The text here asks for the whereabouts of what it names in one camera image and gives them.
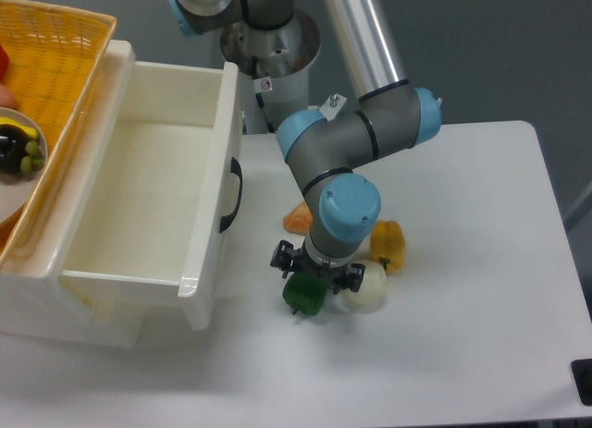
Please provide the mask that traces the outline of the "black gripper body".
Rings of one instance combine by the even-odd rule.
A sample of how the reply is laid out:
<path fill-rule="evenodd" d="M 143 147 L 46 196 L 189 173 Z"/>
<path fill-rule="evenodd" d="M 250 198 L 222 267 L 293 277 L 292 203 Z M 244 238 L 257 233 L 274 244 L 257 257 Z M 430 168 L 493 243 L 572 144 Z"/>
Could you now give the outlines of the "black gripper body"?
<path fill-rule="evenodd" d="M 313 243 L 306 240 L 299 249 L 281 240 L 276 246 L 271 257 L 270 266 L 281 272 L 286 267 L 291 267 L 292 273 L 303 272 L 309 275 L 325 279 L 331 288 L 331 280 L 335 276 L 344 277 L 344 289 L 357 292 L 363 282 L 364 266 L 354 263 L 349 259 L 332 259 L 316 250 Z"/>

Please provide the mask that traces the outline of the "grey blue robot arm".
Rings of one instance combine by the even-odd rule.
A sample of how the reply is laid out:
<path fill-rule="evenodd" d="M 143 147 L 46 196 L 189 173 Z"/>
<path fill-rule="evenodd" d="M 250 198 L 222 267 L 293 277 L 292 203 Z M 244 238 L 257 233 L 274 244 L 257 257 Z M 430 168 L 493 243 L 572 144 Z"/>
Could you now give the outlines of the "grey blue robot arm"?
<path fill-rule="evenodd" d="M 245 115 L 276 135 L 312 213 L 301 247 L 279 242 L 271 265 L 356 291 L 364 268 L 352 256 L 381 206 L 377 188 L 356 170 L 431 140 L 442 119 L 436 96 L 409 82 L 379 0 L 324 1 L 359 103 L 337 118 L 308 108 L 295 88 L 320 35 L 294 0 L 168 0 L 186 34 L 222 30 L 223 56 L 250 83 Z"/>

